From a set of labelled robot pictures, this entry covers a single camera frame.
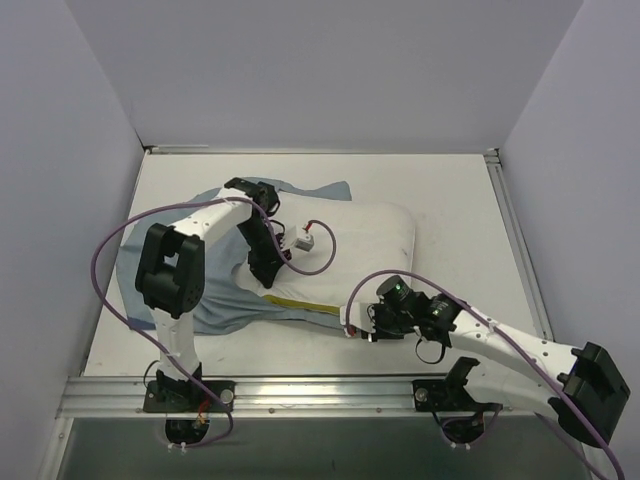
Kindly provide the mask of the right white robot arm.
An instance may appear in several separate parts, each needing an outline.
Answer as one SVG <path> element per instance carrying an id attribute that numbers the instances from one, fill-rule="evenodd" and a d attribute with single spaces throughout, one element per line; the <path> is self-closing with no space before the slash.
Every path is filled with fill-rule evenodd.
<path id="1" fill-rule="evenodd" d="M 384 332 L 416 333 L 463 352 L 443 385 L 450 406 L 512 406 L 555 420 L 583 444 L 609 445 L 631 390 L 603 346 L 555 343 L 514 329 L 445 290 L 433 297 L 415 291 L 397 271 L 376 295 L 373 323 Z"/>

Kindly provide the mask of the grey-blue pillowcase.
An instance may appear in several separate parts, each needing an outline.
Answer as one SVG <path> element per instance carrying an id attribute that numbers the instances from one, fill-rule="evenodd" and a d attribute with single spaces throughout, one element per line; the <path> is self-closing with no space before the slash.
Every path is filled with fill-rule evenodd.
<path id="1" fill-rule="evenodd" d="M 139 220 L 120 246 L 116 277 L 130 323 L 140 329 L 155 328 L 152 311 L 135 289 L 135 276 L 146 232 L 155 223 L 169 225 L 190 215 L 193 209 L 172 210 Z M 194 330 L 199 334 L 226 335 L 253 321 L 306 321 L 337 329 L 336 316 L 304 309 L 285 308 L 236 284 L 235 271 L 246 261 L 249 246 L 237 229 L 229 231 L 206 255 L 205 288 L 200 304 L 193 310 Z"/>

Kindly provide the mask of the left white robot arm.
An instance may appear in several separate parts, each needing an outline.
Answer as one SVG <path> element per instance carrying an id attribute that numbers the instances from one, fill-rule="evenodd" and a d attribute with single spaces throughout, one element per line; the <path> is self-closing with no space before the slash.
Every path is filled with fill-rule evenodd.
<path id="1" fill-rule="evenodd" d="M 180 411 L 193 410 L 202 399 L 193 310 L 204 293 L 206 252 L 236 229 L 249 246 L 250 271 L 262 286 L 272 286 L 284 265 L 268 230 L 268 219 L 280 206 L 274 186 L 233 178 L 214 199 L 214 205 L 184 219 L 149 227 L 135 278 L 166 349 L 156 374 L 157 391 Z"/>

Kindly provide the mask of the white pillow yellow trim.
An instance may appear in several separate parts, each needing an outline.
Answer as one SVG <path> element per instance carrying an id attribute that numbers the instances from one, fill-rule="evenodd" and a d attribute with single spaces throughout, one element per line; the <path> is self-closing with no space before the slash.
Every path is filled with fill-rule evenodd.
<path id="1" fill-rule="evenodd" d="M 314 225 L 314 247 L 295 249 L 292 263 L 315 271 L 303 276 L 283 266 L 270 289 L 250 273 L 247 263 L 234 269 L 236 284 L 257 297 L 269 311 L 259 317 L 271 321 L 306 321 L 323 327 L 340 327 L 339 310 L 347 304 L 354 287 L 367 275 L 385 269 L 410 270 L 413 264 L 416 223 L 404 207 L 391 203 L 330 200 L 282 192 L 276 220 L 286 227 L 320 220 L 331 230 Z"/>

